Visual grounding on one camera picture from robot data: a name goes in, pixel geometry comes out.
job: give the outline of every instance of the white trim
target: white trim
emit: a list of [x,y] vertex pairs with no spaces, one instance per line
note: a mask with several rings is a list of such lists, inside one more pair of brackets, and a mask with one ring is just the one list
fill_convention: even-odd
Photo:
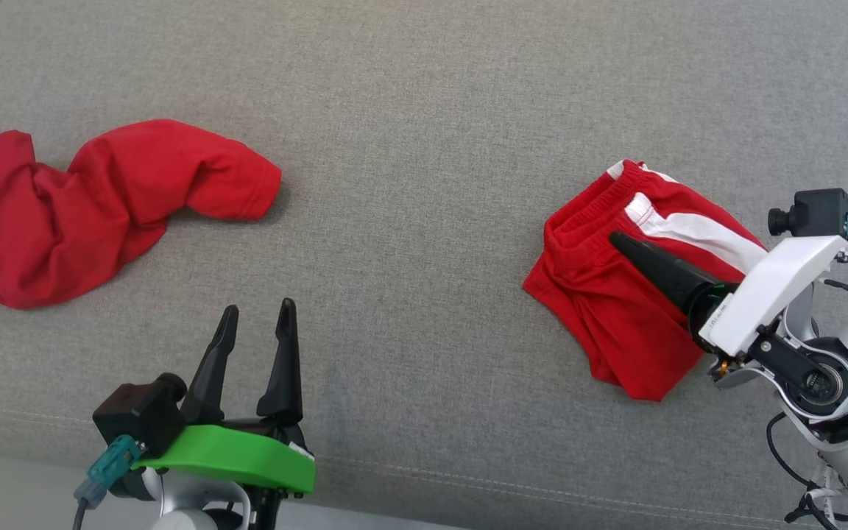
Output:
[[670,175],[664,174],[664,172],[653,171],[650,168],[647,168],[646,164],[640,164],[640,169],[642,169],[643,171],[652,172],[652,174],[657,175],[659,178],[662,178],[666,182],[672,182],[673,184],[679,184],[679,181],[677,181],[673,177],[670,177]]
[[620,175],[623,174],[623,160],[607,168],[607,174],[609,174],[610,177],[615,180],[620,178]]
[[741,274],[747,275],[767,251],[716,220],[695,213],[673,213],[668,218],[653,208],[646,195],[634,195],[626,206],[626,215],[651,238],[681,241],[710,252]]

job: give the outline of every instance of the elastic waistband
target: elastic waistband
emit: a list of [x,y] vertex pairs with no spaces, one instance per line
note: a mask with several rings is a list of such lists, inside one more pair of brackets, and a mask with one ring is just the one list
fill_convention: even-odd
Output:
[[591,204],[593,199],[603,194],[604,191],[608,191],[610,187],[617,183],[620,175],[623,174],[623,164],[625,162],[629,162],[629,160],[620,160],[615,165],[610,166],[605,172],[602,172],[600,177],[593,181],[591,185],[576,195],[575,198],[568,201],[563,207],[558,208],[558,211],[553,213],[551,218],[548,218],[546,224],[552,225],[555,228],[561,226],[572,215],[581,211],[586,205]]
[[563,245],[554,234],[545,233],[545,251],[550,252],[557,268],[586,269],[604,265],[613,257],[615,248],[610,244],[610,233],[624,232],[640,239],[640,225],[648,221],[656,211],[653,202],[643,192],[634,191],[629,200],[622,202],[617,214],[593,231],[584,241]]
[[619,165],[613,166],[604,174],[605,177],[615,178],[615,183],[596,198],[593,198],[588,204],[575,205],[576,213],[563,222],[562,232],[589,224],[589,222],[598,220],[603,215],[616,214],[629,204],[630,199],[636,195],[637,191],[646,191],[647,188],[662,180],[655,172],[643,170],[633,160],[624,160],[623,170],[617,174]]

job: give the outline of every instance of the clothing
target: clothing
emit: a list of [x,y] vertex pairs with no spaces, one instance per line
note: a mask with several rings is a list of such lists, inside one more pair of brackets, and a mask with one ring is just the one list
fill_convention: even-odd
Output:
[[545,251],[524,288],[565,323],[596,379],[660,400],[701,350],[686,316],[610,244],[650,241],[726,282],[740,282],[763,245],[727,211],[668,175],[618,162],[545,223]]
[[155,120],[87,142],[67,172],[35,160],[30,135],[0,134],[0,304],[60,304],[147,252],[180,208],[262,217],[280,169],[238,141]]

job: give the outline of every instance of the couch cushion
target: couch cushion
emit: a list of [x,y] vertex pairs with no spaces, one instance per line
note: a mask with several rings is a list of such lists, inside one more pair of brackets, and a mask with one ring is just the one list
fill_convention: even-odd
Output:
[[[634,403],[520,283],[545,218],[620,158],[760,236],[796,190],[848,190],[848,2],[3,0],[0,131],[66,166],[159,117],[266,155],[280,199],[252,225],[180,214],[74,302],[0,306],[0,453],[89,463],[94,407],[191,378],[228,304],[223,406],[252,414],[291,296],[313,502],[492,529],[784,527],[802,491],[768,454],[766,386],[717,392],[697,368]],[[838,330],[848,297],[819,296]]]

